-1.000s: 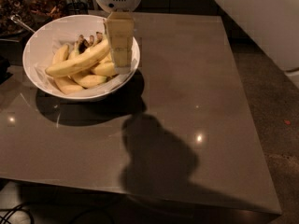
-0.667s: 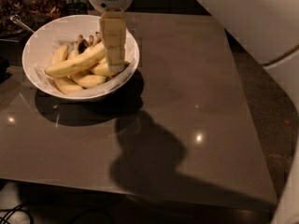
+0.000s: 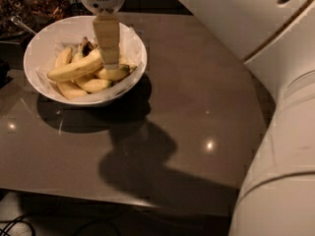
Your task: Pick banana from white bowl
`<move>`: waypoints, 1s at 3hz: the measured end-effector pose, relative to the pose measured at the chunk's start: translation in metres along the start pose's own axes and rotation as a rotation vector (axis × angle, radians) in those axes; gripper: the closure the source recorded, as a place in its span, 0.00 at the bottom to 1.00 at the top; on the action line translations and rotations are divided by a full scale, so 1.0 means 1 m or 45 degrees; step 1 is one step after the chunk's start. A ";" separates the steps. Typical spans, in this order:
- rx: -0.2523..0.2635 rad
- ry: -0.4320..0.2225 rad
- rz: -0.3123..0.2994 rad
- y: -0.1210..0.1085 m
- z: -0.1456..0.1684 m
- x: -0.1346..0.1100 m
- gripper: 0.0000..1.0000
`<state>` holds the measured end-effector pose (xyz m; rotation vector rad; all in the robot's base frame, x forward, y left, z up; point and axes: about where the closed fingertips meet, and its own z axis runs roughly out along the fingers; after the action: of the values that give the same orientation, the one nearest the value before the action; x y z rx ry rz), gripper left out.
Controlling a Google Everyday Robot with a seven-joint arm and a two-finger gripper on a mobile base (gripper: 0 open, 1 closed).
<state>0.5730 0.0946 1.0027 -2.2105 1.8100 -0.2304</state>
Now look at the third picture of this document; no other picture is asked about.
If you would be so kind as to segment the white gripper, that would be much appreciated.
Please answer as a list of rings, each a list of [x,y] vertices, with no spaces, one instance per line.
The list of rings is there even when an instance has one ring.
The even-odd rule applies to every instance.
[[[98,43],[101,59],[107,70],[116,70],[119,63],[120,27],[117,17],[125,0],[81,0],[93,14],[94,34]]]

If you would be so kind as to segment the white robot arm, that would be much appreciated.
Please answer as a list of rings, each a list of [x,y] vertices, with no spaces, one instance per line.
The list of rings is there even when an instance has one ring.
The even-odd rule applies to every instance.
[[[114,107],[96,198],[230,215],[228,236],[315,236],[314,0],[179,0],[159,16],[148,134]]]

